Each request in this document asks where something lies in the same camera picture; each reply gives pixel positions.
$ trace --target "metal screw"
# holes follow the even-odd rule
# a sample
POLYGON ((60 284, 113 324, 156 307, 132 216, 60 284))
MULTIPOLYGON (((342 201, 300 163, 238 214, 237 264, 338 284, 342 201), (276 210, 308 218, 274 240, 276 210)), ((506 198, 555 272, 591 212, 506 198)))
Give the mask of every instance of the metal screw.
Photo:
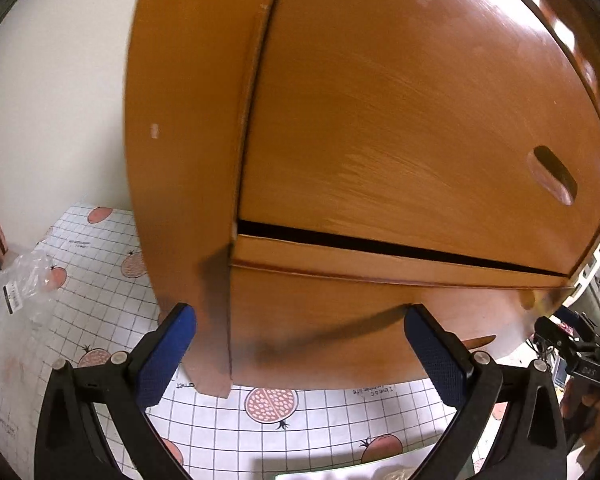
POLYGON ((120 350, 119 352, 116 352, 115 354, 113 354, 111 356, 111 362, 115 365, 121 365, 125 361, 126 361, 126 352, 123 350, 120 350))
POLYGON ((59 357, 58 359, 56 359, 54 361, 54 363, 51 365, 51 367, 54 370, 62 370, 64 368, 65 364, 66 364, 66 359, 63 357, 59 357))
POLYGON ((536 359, 534 361, 534 368, 536 370, 538 370, 539 372, 545 372, 546 371, 546 363, 544 361, 542 361, 541 359, 536 359))
POLYGON ((491 358, 487 352, 476 352, 474 354, 475 362, 480 363, 481 365, 488 365, 491 358))

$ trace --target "blue gripper pad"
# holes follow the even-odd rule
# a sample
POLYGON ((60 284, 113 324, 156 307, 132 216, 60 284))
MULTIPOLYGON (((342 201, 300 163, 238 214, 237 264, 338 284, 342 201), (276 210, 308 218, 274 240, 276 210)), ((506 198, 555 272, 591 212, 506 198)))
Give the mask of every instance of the blue gripper pad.
POLYGON ((447 406, 461 408, 473 372, 471 354, 458 337, 445 332, 422 304, 410 305, 404 335, 447 406))
POLYGON ((136 403, 142 410, 160 402, 195 333, 195 311, 190 305, 179 303, 133 349, 129 373, 136 403))

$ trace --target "barcode label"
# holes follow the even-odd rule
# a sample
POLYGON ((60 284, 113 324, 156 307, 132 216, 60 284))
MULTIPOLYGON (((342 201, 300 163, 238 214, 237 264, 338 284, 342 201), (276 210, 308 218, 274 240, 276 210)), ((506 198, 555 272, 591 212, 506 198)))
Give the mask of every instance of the barcode label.
POLYGON ((9 314, 19 311, 22 308, 22 298, 16 282, 7 283, 2 291, 4 292, 4 301, 7 303, 9 314))

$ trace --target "orange wood surface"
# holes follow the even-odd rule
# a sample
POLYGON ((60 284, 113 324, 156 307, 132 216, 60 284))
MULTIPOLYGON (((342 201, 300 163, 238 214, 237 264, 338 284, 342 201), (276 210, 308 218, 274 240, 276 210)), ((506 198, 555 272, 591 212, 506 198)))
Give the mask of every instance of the orange wood surface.
POLYGON ((138 0, 125 95, 127 172, 163 310, 195 307, 184 367, 227 396, 229 244, 249 97, 271 0, 138 0))
POLYGON ((600 228, 600 120, 519 0, 277 0, 239 215, 569 274, 600 228), (529 171, 541 145, 573 205, 529 171))
POLYGON ((559 276, 417 260, 246 235, 238 235, 231 264, 248 269, 377 283, 491 288, 555 288, 567 284, 567 279, 559 276))
POLYGON ((499 357, 567 290, 387 285, 233 268, 232 374, 266 388, 352 388, 424 376, 403 332, 405 303, 423 303, 462 340, 495 335, 499 357))

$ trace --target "plastic bag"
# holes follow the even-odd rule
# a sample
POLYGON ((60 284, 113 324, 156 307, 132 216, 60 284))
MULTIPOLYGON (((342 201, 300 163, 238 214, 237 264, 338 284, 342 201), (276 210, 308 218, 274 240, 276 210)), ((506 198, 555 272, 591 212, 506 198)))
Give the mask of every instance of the plastic bag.
POLYGON ((0 451, 32 476, 42 377, 53 316, 51 261, 42 251, 17 257, 0 271, 0 451))
POLYGON ((384 480, 407 480, 416 471, 414 467, 403 467, 384 476, 384 480))

